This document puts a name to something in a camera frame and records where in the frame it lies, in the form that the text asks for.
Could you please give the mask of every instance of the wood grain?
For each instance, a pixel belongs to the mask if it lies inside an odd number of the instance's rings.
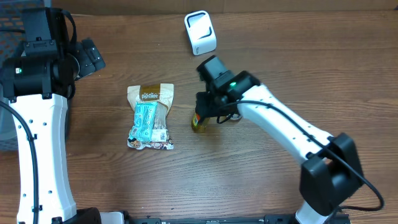
[[[396,0],[53,0],[52,6],[85,15],[188,14],[230,12],[393,10]]]
[[[67,159],[78,208],[160,218],[253,217],[299,208],[299,166],[255,124],[212,122],[206,133],[191,130],[195,93],[205,89],[195,68],[217,54],[232,71],[252,72],[312,124],[352,136],[386,207],[348,213],[355,223],[398,222],[396,12],[215,14],[217,50],[197,57],[183,17],[75,18],[78,38],[91,37],[107,64],[76,83]],[[133,117],[127,87],[155,83],[175,84],[167,117],[175,149],[135,151],[126,146]],[[14,223],[16,152],[0,153],[0,183],[0,223]],[[363,187],[346,204],[377,200]]]

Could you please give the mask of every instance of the gray basket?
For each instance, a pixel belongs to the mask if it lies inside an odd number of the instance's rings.
[[[51,0],[0,0],[0,28],[2,29],[24,29],[21,12],[23,9],[33,7],[51,7]],[[24,40],[24,34],[17,32],[0,32],[0,65],[9,57],[18,57],[17,50],[20,41]],[[2,86],[0,85],[0,100],[7,102],[2,97]],[[18,150],[17,133],[12,115],[0,108],[0,151]]]

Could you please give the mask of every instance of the brown label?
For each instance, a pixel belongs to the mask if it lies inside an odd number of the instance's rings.
[[[139,90],[139,98],[142,101],[152,101],[160,99],[160,84],[142,86]]]

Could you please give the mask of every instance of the snack package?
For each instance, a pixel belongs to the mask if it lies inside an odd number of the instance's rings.
[[[136,149],[151,147],[173,149],[166,127],[166,116],[174,97],[173,84],[129,86],[127,99],[134,111],[134,126],[129,132],[127,145]]]

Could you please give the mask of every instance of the wooden table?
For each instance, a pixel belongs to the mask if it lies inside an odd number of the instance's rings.
[[[134,217],[253,217],[301,206],[300,167],[249,121],[195,134],[196,67],[217,54],[248,70],[304,119],[356,140],[366,177],[386,199],[381,212],[348,211],[355,223],[398,222],[398,14],[394,11],[211,15],[215,52],[194,57],[184,15],[75,16],[106,68],[76,83],[68,173],[78,208],[129,210]],[[126,145],[133,125],[127,87],[173,83],[167,117],[172,151]],[[16,152],[0,153],[0,222],[19,204]],[[375,206],[362,187],[346,204]]]

